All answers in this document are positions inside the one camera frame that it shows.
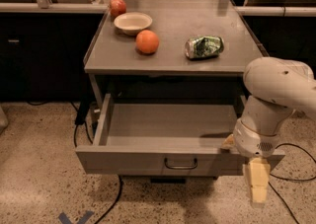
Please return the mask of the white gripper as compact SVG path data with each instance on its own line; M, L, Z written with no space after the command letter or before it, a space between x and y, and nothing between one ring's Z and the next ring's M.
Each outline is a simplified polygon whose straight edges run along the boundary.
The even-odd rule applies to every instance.
M266 203L271 165L264 158L274 154L279 142L280 126L280 121L241 117L237 119L233 135L228 135L221 143L223 150L236 145L241 155L252 158L243 166L243 176L253 206L263 206Z

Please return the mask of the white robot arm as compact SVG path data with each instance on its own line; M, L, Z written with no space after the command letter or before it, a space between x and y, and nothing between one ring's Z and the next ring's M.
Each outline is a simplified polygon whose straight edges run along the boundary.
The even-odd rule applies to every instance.
M250 62L243 74L250 96L233 133L221 147L236 148L247 158L243 176L251 203L266 202L271 157L279 142L283 121L294 112L316 119L316 80L305 63L275 57L262 57Z

